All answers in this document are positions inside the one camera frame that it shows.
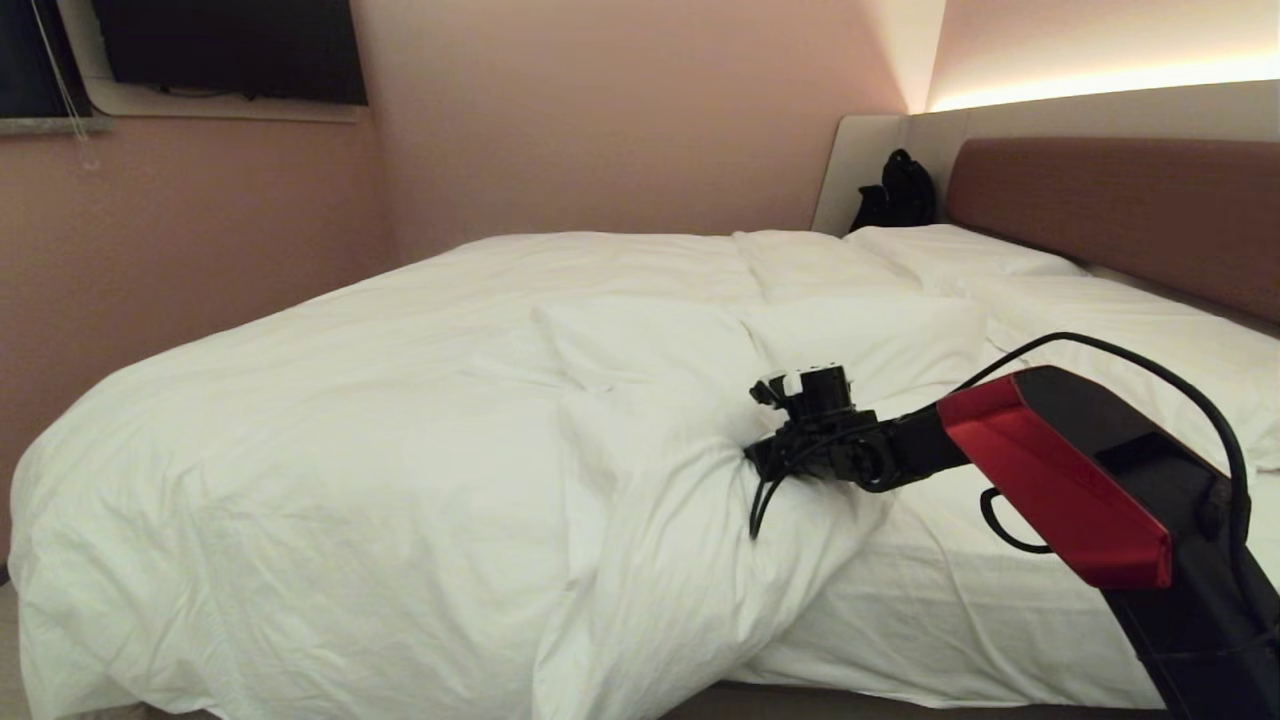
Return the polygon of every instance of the black backpack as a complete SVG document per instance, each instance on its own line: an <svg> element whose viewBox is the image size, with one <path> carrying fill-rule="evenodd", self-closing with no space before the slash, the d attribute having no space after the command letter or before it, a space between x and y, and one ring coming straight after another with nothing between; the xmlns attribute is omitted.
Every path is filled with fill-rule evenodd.
<svg viewBox="0 0 1280 720"><path fill-rule="evenodd" d="M895 150L888 156L881 183L858 188L863 206L849 232L867 225L909 228L933 222L937 209L933 179L906 150Z"/></svg>

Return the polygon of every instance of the wall light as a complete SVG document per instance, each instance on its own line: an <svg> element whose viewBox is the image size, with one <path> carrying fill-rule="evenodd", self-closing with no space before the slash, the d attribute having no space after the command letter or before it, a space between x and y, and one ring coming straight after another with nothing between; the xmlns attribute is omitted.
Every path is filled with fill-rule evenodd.
<svg viewBox="0 0 1280 720"><path fill-rule="evenodd" d="M1222 82L1247 82L1276 78L1280 78L1280 53L1267 53L1265 55L1249 55L1226 60L1075 76L980 90L977 92L964 92L934 100L929 105L929 111L941 113L945 110L960 110L964 108L1004 105L1006 102L1044 100L1048 97L1097 95L1124 90L1148 90L1153 87L1179 87L1187 85L1216 85Z"/></svg>

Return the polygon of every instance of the window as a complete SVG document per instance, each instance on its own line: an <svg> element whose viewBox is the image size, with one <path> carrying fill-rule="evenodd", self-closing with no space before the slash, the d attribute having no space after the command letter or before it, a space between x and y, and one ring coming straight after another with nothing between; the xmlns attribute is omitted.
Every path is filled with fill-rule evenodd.
<svg viewBox="0 0 1280 720"><path fill-rule="evenodd" d="M0 118L69 114L45 47L45 36L72 105L81 115L92 115L56 4L52 0L36 0L35 4L32 0L0 0Z"/></svg>

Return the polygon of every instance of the floor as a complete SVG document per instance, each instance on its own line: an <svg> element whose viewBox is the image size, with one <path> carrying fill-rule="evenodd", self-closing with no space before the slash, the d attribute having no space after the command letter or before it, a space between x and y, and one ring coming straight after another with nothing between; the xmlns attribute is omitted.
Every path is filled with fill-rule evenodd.
<svg viewBox="0 0 1280 720"><path fill-rule="evenodd" d="M206 712L169 715L133 708L95 720L216 720ZM0 587L0 720L29 720L18 666L18 596L13 584ZM712 688L671 711L662 720L1161 720L1164 712L1089 711L1069 707L973 710L940 712L841 692L794 691L756 685Z"/></svg>

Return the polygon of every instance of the red panel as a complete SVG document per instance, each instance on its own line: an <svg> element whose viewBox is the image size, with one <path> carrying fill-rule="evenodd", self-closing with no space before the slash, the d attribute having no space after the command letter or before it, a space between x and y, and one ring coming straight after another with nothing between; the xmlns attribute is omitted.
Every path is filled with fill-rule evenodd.
<svg viewBox="0 0 1280 720"><path fill-rule="evenodd" d="M1015 378L942 398L947 434L1084 582L1102 589L1167 588L1169 532L1032 411Z"/></svg>

